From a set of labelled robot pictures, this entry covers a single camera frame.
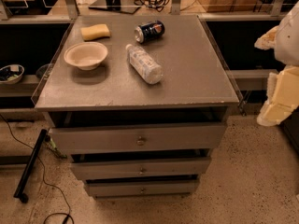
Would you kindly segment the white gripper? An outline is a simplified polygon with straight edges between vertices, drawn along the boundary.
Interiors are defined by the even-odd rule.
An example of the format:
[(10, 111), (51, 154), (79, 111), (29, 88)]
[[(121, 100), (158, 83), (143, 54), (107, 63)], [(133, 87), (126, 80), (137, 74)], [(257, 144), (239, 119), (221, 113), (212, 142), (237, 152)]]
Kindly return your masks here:
[(287, 66), (267, 79), (267, 100), (257, 117), (262, 126), (279, 125), (299, 106), (299, 2), (254, 43), (257, 49), (274, 49), (275, 58)]

